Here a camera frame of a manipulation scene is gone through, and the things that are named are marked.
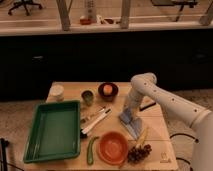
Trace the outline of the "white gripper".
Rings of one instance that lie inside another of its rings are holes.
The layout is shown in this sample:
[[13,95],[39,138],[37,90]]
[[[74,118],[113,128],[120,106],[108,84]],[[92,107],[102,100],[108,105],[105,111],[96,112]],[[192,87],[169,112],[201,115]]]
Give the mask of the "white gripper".
[[128,108],[131,120],[136,119],[137,108],[140,107],[142,100],[143,95],[140,92],[136,91],[135,89],[131,88],[124,102],[124,107]]

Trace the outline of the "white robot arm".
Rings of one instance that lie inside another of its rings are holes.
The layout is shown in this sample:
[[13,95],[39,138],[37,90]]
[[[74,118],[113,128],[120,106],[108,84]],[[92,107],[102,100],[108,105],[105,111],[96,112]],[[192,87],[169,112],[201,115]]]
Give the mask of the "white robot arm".
[[196,132],[191,171],[213,171],[213,111],[156,85],[154,73],[138,74],[131,78],[131,89],[124,102],[126,123],[136,119],[136,112],[145,96],[170,110]]

